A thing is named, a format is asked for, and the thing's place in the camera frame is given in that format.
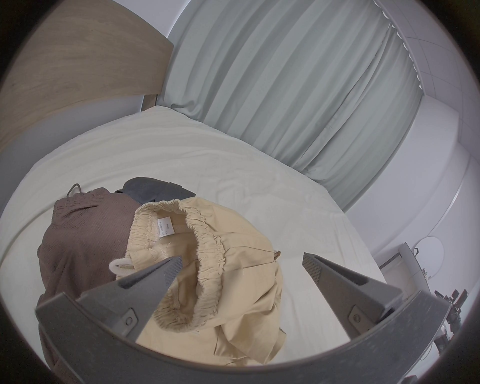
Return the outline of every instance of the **dark blue garment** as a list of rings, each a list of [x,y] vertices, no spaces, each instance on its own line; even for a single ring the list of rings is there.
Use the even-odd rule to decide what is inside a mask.
[[[124,193],[140,204],[174,199],[183,200],[195,196],[193,192],[182,188],[181,185],[150,177],[130,179],[116,193]]]

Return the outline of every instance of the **wooden headboard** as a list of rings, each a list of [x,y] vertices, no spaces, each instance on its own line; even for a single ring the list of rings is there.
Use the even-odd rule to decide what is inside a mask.
[[[0,88],[0,151],[30,126],[96,99],[160,94],[173,45],[113,0],[63,0]]]

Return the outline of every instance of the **clothing label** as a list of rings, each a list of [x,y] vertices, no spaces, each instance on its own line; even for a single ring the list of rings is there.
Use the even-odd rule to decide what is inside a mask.
[[[170,216],[164,217],[163,219],[158,219],[157,223],[158,232],[160,233],[161,238],[168,235],[173,235],[175,233]]]

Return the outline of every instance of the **white round object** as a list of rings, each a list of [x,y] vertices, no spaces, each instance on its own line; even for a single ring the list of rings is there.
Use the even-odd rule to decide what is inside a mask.
[[[419,241],[417,261],[428,280],[435,276],[444,262],[444,246],[436,237],[429,236]]]

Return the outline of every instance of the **pile of clothes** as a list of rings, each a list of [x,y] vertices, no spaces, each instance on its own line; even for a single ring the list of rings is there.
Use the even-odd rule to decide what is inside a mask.
[[[237,212],[177,184],[135,178],[114,193],[69,193],[55,203],[37,255],[45,285],[38,304],[60,292],[77,299],[182,256],[183,269],[136,341],[154,351],[246,366],[268,363],[285,341],[279,252]],[[40,339],[51,369],[77,383],[42,331]]]

